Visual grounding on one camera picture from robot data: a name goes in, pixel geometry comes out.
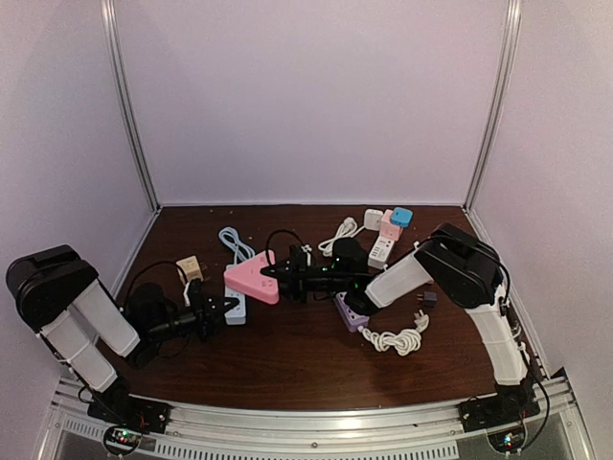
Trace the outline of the light blue power strip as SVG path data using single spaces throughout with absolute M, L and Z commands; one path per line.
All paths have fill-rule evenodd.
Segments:
M 242 326 L 247 321 L 247 308 L 245 294 L 239 292 L 227 284 L 224 285 L 224 295 L 234 300 L 238 300 L 238 304 L 231 310 L 225 313 L 225 322 L 228 326 Z

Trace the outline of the pink triangular socket adapter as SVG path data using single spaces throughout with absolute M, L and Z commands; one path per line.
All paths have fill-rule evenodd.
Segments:
M 233 265 L 224 271 L 224 283 L 228 288 L 243 293 L 268 305 L 280 300 L 279 285 L 275 278 L 262 275 L 261 270 L 274 262 L 273 251 L 262 251 L 254 257 Z

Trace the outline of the beige cube socket adapter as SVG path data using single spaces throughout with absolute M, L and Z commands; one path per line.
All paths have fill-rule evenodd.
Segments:
M 206 271 L 208 267 L 201 263 L 195 256 L 178 260 L 176 266 L 179 278 L 184 285 L 195 279 L 199 279 L 202 282 L 207 280 Z

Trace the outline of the purple power strip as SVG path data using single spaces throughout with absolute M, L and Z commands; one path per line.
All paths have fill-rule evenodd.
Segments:
M 370 317 L 353 311 L 346 304 L 345 296 L 346 292 L 339 292 L 334 296 L 333 302 L 347 329 L 351 333 L 356 333 L 363 328 L 367 328 L 370 322 Z

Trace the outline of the dark grey plug adapter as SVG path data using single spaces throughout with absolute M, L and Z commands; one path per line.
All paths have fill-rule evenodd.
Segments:
M 438 304 L 438 294 L 435 291 L 426 290 L 417 295 L 418 302 L 426 308 L 434 308 Z

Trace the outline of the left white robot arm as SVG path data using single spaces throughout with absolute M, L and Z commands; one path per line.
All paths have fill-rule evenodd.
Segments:
M 206 292 L 198 278 L 184 281 L 185 312 L 154 283 L 130 285 L 125 303 L 118 305 L 98 271 L 67 244 L 14 260 L 6 285 L 20 318 L 83 382 L 93 406 L 118 426 L 137 418 L 137 403 L 127 380 L 81 325 L 87 323 L 116 356 L 141 369 L 167 341 L 193 335 L 206 341 L 238 305 L 233 297 Z

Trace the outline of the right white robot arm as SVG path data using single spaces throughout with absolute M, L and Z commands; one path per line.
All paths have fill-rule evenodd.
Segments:
M 304 302 L 310 293 L 342 293 L 350 309 L 365 316 L 436 284 L 471 318 L 494 371 L 494 396 L 469 402 L 465 417 L 483 410 L 507 424 L 528 413 L 536 378 L 510 304 L 511 276 L 491 246 L 445 222 L 376 274 L 367 260 L 367 251 L 350 237 L 333 243 L 327 265 L 317 265 L 310 248 L 297 242 L 288 258 L 266 261 L 261 275 L 276 280 L 281 295 L 295 301 Z

